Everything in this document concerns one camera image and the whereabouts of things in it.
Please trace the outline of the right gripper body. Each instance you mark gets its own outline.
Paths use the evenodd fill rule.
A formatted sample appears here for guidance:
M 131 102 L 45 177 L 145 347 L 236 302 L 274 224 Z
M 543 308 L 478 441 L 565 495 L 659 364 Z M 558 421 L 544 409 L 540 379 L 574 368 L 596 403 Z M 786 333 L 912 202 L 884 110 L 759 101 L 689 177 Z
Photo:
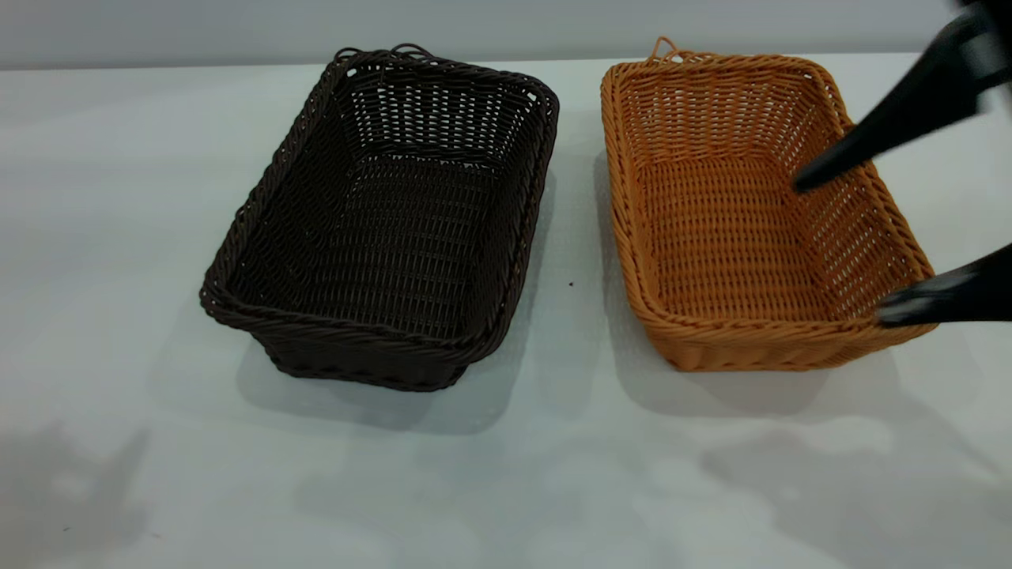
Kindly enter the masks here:
M 948 66 L 954 95 L 979 95 L 1011 80 L 1010 1 L 958 1 Z

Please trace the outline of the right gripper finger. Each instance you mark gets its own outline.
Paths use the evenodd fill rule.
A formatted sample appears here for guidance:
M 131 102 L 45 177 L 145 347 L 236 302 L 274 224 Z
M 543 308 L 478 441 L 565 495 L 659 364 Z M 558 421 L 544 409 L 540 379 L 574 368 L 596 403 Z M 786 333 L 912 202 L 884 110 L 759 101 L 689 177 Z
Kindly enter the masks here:
M 937 33 L 882 101 L 795 177 L 811 192 L 900 145 L 972 118 L 991 87 L 991 64 L 979 45 L 989 29 L 979 17 L 957 17 Z
M 1011 321 L 1011 245 L 899 289 L 878 307 L 882 327 Z

